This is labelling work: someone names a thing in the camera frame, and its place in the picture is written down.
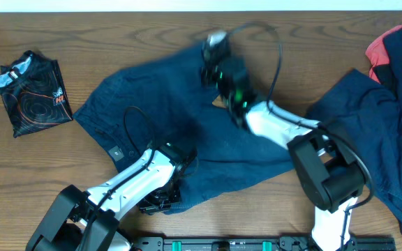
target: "pile of clothes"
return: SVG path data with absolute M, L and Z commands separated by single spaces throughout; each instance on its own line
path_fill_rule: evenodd
M 124 110 L 129 106 L 151 117 L 157 137 L 170 141 L 190 137 L 195 142 L 199 168 L 179 181 L 182 203 L 166 213 L 185 211 L 293 168 L 284 148 L 238 129 L 225 109 L 212 105 L 218 92 L 202 85 L 201 51 L 198 44 L 168 58 L 120 70 L 103 80 L 73 116 L 111 156 L 119 172 L 140 157 L 123 128 Z M 310 107 L 307 117 L 343 123 L 369 168 L 375 195 L 399 219 L 402 232 L 402 26 L 375 40 L 366 55 L 373 64 L 370 75 L 350 72 Z M 31 63 L 35 61 L 44 66 Z M 71 120 L 58 65 L 31 52 L 2 70 L 0 94 L 15 137 Z M 35 108 L 33 118 L 24 114 L 30 107 Z M 141 150 L 151 139 L 144 123 L 140 114 L 129 116 L 128 131 Z M 187 172 L 195 169 L 191 165 Z

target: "white wall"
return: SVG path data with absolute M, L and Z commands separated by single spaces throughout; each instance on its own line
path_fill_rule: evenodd
M 402 10 L 402 0 L 0 0 L 0 12 Z

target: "wood surface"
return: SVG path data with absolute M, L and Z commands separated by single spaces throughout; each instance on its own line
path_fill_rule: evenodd
M 402 24 L 402 12 L 1 13 L 0 65 L 35 49 L 58 59 L 75 112 L 118 69 L 251 20 L 277 27 L 284 55 L 274 100 L 302 115 L 350 69 L 369 71 L 365 49 Z M 237 36 L 235 43 L 269 85 L 277 61 L 271 38 L 255 29 Z M 0 250 L 23 250 L 67 185 L 85 189 L 116 174 L 107 153 L 74 121 L 17 139 L 12 134 L 0 97 Z M 313 216 L 313 205 L 291 171 L 185 213 L 131 213 L 121 224 L 132 235 L 252 237 L 309 233 Z M 378 199 L 353 212 L 350 229 L 357 235 L 392 235 L 402 250 L 398 222 Z

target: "blue cloth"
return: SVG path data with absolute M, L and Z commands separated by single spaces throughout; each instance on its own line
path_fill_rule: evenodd
M 225 109 L 211 104 L 218 92 L 202 86 L 203 65 L 202 46 L 196 45 L 166 59 L 120 70 L 105 79 L 74 115 L 108 153 L 116 146 L 121 149 L 124 157 L 113 158 L 119 172 L 139 158 L 124 132 L 127 106 L 135 105 L 151 117 L 157 137 L 194 139 L 199 168 L 180 180 L 182 203 L 167 213 L 185 211 L 292 169 L 285 149 L 238 129 Z M 137 147 L 145 150 L 151 135 L 143 118 L 128 113 L 126 124 Z M 186 173 L 194 172 L 195 163 Z
M 402 29 L 384 39 L 398 79 L 395 95 L 354 70 L 310 107 L 307 117 L 337 118 L 373 177 L 376 196 L 402 222 Z

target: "pink cloth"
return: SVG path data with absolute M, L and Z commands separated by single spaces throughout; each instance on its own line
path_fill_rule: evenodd
M 375 66 L 380 66 L 384 64 L 389 63 L 389 55 L 387 54 L 387 51 L 385 50 L 384 43 L 382 42 L 382 39 L 391 34 L 394 33 L 395 31 L 398 31 L 399 29 L 402 28 L 402 25 L 398 25 L 390 29 L 389 31 L 384 32 L 380 37 L 376 38 L 368 47 L 366 50 L 366 56 L 368 59 L 370 59 L 371 62 L 371 69 L 368 72 L 368 76 L 375 80 L 376 82 L 380 82 L 379 79 L 376 77 L 376 74 L 373 72 L 373 68 Z

